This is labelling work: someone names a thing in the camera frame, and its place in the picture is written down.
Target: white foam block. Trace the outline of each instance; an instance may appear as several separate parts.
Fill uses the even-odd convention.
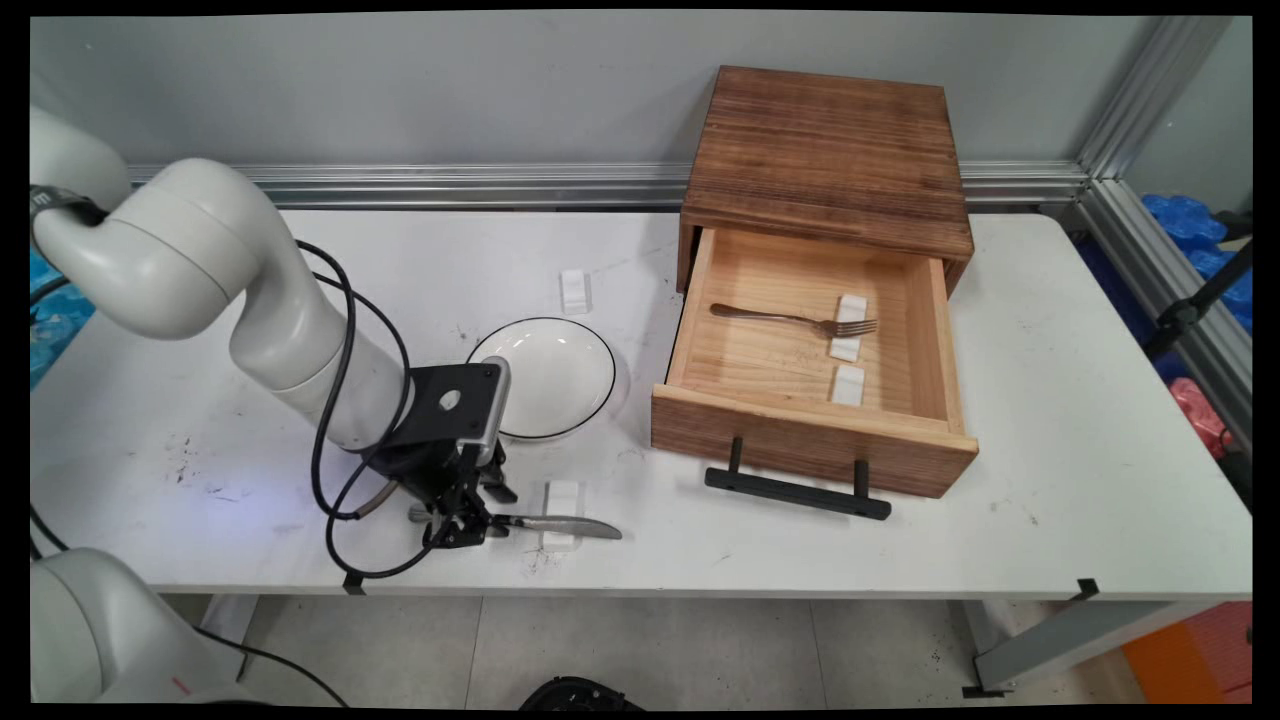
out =
[[[836,310],[837,323],[852,323],[867,319],[867,299],[860,295],[841,295],[840,309]],[[831,338],[831,356],[836,360],[858,361],[858,350],[863,346],[860,337]]]
[[[582,515],[582,486],[570,480],[547,483],[547,503],[544,515]],[[579,536],[566,533],[543,533],[543,550],[547,552],[568,552],[582,543]]]
[[[590,275],[580,269],[561,270],[561,307],[566,315],[591,311]]]
[[[831,387],[831,401],[841,405],[861,405],[865,380],[867,372],[861,368],[855,365],[836,368],[836,384]]]

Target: open drawer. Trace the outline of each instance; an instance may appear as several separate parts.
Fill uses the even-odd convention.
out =
[[[831,341],[799,323],[719,318],[713,302],[833,319],[842,295],[879,320],[863,336],[860,406],[831,402]],[[941,497],[978,455],[964,432],[942,260],[844,242],[703,229],[653,447]]]

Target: aluminum frame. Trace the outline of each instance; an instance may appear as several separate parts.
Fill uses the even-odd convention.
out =
[[[1230,24],[1230,17],[1165,17],[1085,140],[1089,181],[1076,209],[1107,258],[1158,318],[1203,279],[1123,174]],[[1219,302],[1176,350],[1240,448],[1253,457],[1253,338]]]
[[[1124,181],[1093,181],[1078,210],[1149,316],[1190,297],[1204,283]],[[1240,450],[1252,459],[1253,338],[1221,302],[1215,302],[1178,341],[1176,351]]]
[[[140,186],[163,165],[134,165]],[[552,165],[236,165],[282,210],[678,209],[689,163]],[[965,200],[1073,201],[1088,176],[1075,163],[960,163]]]
[[[1061,673],[1148,633],[1213,607],[1213,602],[1097,601],[1071,603],[1051,618],[983,648],[1005,634],[983,602],[964,603],[970,633],[978,643],[974,670],[987,692],[1009,692]]]
[[[1230,23],[1222,15],[1160,19],[1080,149],[1091,178],[1124,176]]]

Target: drawer handle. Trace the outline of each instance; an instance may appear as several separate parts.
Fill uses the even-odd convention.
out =
[[[730,450],[728,470],[708,468],[705,475],[707,487],[754,495],[767,500],[804,505],[845,515],[858,515],[872,520],[883,520],[893,510],[893,506],[883,500],[868,497],[872,487],[870,464],[865,460],[854,461],[854,495],[835,492],[829,489],[797,486],[782,480],[771,480],[759,475],[746,475],[737,471],[737,465],[742,460],[742,438],[733,438],[733,447]]]

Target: white plate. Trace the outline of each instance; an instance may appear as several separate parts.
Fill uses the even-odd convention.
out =
[[[467,363],[498,355],[511,365],[503,434],[524,439],[562,436],[600,411],[613,392],[609,346],[586,325],[529,318],[498,328]]]

